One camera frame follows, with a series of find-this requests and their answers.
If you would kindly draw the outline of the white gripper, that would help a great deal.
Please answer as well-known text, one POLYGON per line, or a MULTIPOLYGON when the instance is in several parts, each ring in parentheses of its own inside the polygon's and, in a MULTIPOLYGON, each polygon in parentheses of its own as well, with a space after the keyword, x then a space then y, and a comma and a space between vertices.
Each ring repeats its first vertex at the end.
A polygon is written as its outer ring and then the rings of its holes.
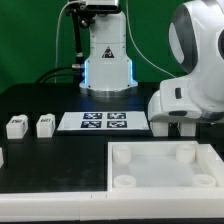
POLYGON ((167 137, 169 125, 176 123, 181 136, 194 137, 200 109, 184 89, 158 90, 148 104, 148 120, 154 137, 167 137))

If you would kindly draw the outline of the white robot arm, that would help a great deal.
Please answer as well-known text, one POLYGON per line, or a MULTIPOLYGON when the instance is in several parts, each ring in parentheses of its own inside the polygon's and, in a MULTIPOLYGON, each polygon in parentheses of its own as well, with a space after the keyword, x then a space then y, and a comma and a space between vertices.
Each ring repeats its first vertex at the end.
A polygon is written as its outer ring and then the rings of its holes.
POLYGON ((224 123, 224 0, 181 4, 169 26, 173 56, 187 73, 160 83, 148 104, 154 136, 171 123, 194 136, 198 123, 224 123))

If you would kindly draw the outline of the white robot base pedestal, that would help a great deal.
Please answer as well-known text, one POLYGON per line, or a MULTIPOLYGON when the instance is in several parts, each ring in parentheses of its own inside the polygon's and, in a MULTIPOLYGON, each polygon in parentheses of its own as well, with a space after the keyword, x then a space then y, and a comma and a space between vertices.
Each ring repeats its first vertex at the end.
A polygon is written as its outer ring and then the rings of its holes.
POLYGON ((96 15, 90 26, 90 55, 85 60, 83 94, 112 98, 133 93, 133 63, 126 53, 126 17, 123 12, 96 15))

